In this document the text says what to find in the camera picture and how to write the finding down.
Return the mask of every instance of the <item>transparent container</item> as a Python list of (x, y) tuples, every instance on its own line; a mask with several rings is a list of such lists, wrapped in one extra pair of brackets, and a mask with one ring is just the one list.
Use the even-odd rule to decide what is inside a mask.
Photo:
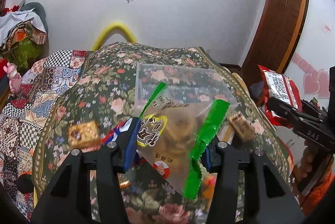
[(160, 82), (167, 84), (175, 104), (187, 104), (215, 99), (237, 107), (232, 92), (214, 69), (156, 64), (137, 64), (135, 115), (139, 115)]

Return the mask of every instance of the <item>pink panther figurine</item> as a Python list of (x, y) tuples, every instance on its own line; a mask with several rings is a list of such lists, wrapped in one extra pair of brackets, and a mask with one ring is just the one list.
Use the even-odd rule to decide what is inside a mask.
[(3, 67), (3, 70), (7, 73), (9, 78), (9, 89), (13, 94), (18, 94), (20, 91), (22, 77), (17, 72), (15, 64), (7, 63), (7, 66)]

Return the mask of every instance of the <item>silver screw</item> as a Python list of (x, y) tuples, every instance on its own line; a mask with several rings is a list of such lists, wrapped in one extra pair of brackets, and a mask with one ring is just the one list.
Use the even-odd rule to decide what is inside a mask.
[(255, 149), (255, 154), (257, 155), (257, 156), (262, 156), (263, 154), (264, 154), (264, 152), (263, 152), (263, 150), (261, 150), (261, 149)]
[(226, 148), (228, 146), (228, 144), (226, 142), (220, 141), (217, 143), (217, 146), (219, 148)]
[(77, 149), (77, 148), (75, 148), (75, 149), (73, 149), (73, 150), (71, 151), (71, 154), (72, 154), (73, 156), (77, 156), (79, 153), (80, 153), (80, 150)]
[(107, 143), (107, 146), (108, 146), (109, 148), (114, 148), (114, 147), (116, 147), (116, 142), (111, 141), (111, 142)]

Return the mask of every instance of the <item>pink ribbon print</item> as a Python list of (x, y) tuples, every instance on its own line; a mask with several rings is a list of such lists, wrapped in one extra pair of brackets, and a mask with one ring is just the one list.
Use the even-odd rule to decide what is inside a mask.
[(305, 95), (318, 94), (318, 99), (328, 99), (330, 97), (329, 75), (325, 69), (316, 71), (297, 53), (294, 53), (292, 62), (305, 72), (303, 79)]

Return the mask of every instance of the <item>red and white package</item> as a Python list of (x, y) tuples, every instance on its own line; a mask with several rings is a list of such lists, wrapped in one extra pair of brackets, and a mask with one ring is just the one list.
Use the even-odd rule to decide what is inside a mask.
[(265, 115), (272, 125), (286, 126), (290, 128), (288, 121), (285, 118), (278, 116), (275, 112), (267, 109), (266, 103), (270, 97), (280, 99), (292, 107), (303, 110), (300, 95), (297, 86), (290, 78), (284, 74), (278, 74), (275, 71), (269, 70), (264, 66), (259, 65), (262, 78), (264, 81), (264, 107)]

